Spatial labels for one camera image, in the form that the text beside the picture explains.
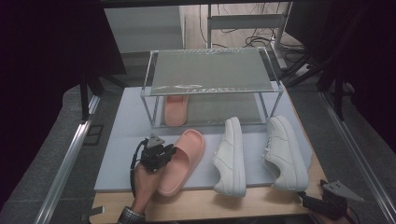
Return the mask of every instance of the white wall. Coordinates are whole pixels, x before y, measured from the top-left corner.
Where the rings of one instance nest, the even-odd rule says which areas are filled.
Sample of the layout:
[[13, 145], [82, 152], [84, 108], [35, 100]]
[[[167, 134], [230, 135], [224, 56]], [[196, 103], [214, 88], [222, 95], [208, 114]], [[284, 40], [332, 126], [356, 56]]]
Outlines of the white wall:
[[179, 7], [106, 8], [120, 53], [183, 49]]

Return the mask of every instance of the pink slipper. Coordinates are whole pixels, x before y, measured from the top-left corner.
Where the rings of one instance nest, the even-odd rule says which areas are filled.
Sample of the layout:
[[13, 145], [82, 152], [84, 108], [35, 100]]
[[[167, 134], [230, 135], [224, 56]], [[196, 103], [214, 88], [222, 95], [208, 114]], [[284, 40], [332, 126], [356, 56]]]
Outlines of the pink slipper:
[[181, 126], [187, 119], [188, 95], [170, 95], [165, 100], [165, 124], [170, 127]]
[[163, 196], [173, 196], [184, 186], [187, 179], [200, 162], [205, 151], [205, 140], [200, 133], [188, 129], [175, 142], [177, 152], [166, 165], [158, 192]]

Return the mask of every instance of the shoe sole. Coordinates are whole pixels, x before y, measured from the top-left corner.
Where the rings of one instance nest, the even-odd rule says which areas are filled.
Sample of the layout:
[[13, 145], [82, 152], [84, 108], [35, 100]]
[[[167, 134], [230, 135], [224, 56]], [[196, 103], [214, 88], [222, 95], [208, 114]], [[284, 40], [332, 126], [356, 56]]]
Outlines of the shoe sole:
[[294, 172], [296, 174], [296, 189], [294, 190], [306, 190], [309, 180], [303, 161], [303, 156], [301, 155], [301, 151], [298, 147], [297, 136], [293, 131], [291, 124], [286, 118], [280, 116], [277, 116], [275, 118], [279, 120], [284, 130], [286, 131], [286, 135], [288, 136], [291, 159], [293, 161]]
[[244, 197], [246, 195], [247, 185], [242, 130], [239, 119], [231, 118], [231, 124], [233, 125], [233, 195]]

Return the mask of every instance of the black device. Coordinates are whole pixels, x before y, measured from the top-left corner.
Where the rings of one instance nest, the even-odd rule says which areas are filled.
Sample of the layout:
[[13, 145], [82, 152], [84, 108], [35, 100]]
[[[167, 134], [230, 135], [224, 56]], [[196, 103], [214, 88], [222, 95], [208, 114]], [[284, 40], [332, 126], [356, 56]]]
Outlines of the black device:
[[348, 189], [340, 181], [329, 184], [325, 180], [320, 180], [320, 185], [323, 187], [322, 200], [309, 197], [304, 191], [298, 192], [303, 199], [303, 207], [332, 220], [345, 217], [351, 224], [354, 224], [355, 222], [347, 213], [347, 198], [364, 202], [363, 198]]
[[169, 144], [164, 147], [164, 143], [165, 141], [152, 133], [149, 139], [145, 138], [145, 140], [141, 141], [137, 146], [130, 170], [130, 181], [133, 194], [135, 194], [134, 168], [137, 162], [137, 152], [141, 146], [144, 146], [142, 154], [140, 155], [140, 163], [142, 163], [142, 165], [144, 165], [149, 171], [156, 172], [159, 168], [168, 163], [172, 159], [172, 155], [176, 153], [176, 148], [173, 144]]

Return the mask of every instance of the sneaker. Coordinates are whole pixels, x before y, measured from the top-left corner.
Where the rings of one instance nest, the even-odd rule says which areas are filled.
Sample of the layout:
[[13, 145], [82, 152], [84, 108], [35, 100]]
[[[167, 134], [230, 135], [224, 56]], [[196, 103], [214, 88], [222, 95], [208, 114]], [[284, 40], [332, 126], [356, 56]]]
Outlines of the sneaker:
[[276, 180], [273, 187], [290, 191], [306, 190], [308, 173], [289, 121], [283, 116], [268, 119], [267, 133], [263, 162]]
[[238, 118], [227, 119], [225, 133], [219, 148], [215, 151], [212, 162], [220, 172], [220, 181], [214, 187], [215, 192], [234, 197], [245, 197], [247, 185], [242, 131]]

